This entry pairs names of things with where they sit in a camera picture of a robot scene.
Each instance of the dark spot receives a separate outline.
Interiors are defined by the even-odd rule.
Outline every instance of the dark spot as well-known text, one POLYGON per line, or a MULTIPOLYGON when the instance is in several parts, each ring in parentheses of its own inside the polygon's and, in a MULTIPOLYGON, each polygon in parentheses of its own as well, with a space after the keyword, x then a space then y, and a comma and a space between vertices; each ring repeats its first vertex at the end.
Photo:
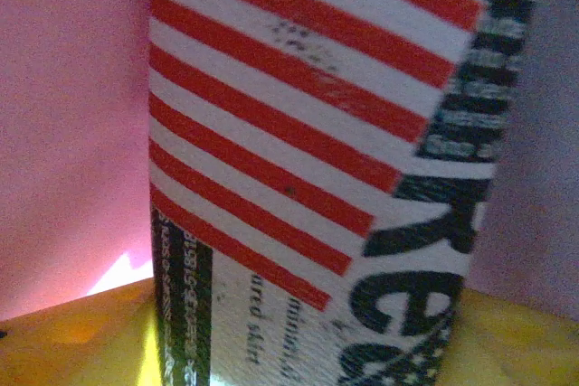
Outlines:
POLYGON ((306 50, 306 46, 299 41, 287 40, 286 45, 295 45, 296 49, 298 49, 300 52, 303 52, 304 50, 306 50))
POLYGON ((346 323, 340 320, 332 320, 331 324, 340 332, 343 332, 344 330, 352 330, 351 326, 347 325, 346 323))

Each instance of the black stripe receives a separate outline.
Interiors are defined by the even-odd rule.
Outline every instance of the black stripe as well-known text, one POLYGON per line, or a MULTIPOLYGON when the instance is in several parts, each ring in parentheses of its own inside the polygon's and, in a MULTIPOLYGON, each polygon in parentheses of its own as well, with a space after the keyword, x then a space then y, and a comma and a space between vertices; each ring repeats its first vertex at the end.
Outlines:
POLYGON ((405 175, 394 198, 420 202, 482 202, 490 180, 463 180, 437 176, 405 175))
POLYGON ((151 241, 153 254, 153 274, 155 280, 155 300, 157 307, 157 335, 158 335, 158 360, 161 375, 165 372, 165 328, 163 325, 163 267, 161 250, 162 222, 159 211, 151 205, 151 241))
POLYGON ((517 68, 533 8, 530 0, 487 0, 490 21, 479 32, 453 78, 456 86, 444 96, 417 156, 456 162, 491 163, 500 155, 508 99, 514 98, 517 68), (515 26, 501 32, 499 20, 515 26), (494 61, 479 58, 487 56, 494 61))
POLYGON ((177 228, 174 223, 169 222, 167 226, 171 240, 171 269, 169 274, 171 275, 171 341, 174 346, 175 357, 173 385, 185 386, 185 367, 187 365, 185 356, 185 258, 183 255, 185 235, 183 230, 177 228))
POLYGON ((198 242, 197 251, 197 357, 195 386, 209 386, 211 374, 211 311, 213 250, 198 242))

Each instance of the american flag design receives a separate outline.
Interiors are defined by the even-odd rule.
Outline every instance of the american flag design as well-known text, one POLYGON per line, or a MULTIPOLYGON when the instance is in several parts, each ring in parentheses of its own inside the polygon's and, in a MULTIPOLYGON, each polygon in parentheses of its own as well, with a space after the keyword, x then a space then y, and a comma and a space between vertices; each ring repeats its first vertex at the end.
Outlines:
POLYGON ((318 311, 405 174, 478 0, 151 0, 152 203, 318 311))

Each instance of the pink background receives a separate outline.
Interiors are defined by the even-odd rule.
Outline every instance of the pink background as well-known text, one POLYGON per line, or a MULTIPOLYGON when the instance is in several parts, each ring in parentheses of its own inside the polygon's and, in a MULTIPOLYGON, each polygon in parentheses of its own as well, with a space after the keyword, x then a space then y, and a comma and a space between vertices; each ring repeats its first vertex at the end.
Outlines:
MULTIPOLYGON (((579 0, 546 0, 470 285, 579 317, 579 0)), ((150 274, 147 0, 0 0, 0 319, 150 274)))

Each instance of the yellow table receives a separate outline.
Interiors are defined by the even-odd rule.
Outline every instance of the yellow table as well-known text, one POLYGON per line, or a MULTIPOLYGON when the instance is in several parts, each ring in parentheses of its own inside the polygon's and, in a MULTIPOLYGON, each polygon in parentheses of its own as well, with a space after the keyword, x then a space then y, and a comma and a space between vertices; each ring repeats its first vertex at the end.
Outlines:
MULTIPOLYGON (((0 323, 2 386, 158 386, 152 279, 0 323)), ((578 386, 579 324, 465 290, 439 386, 578 386)))

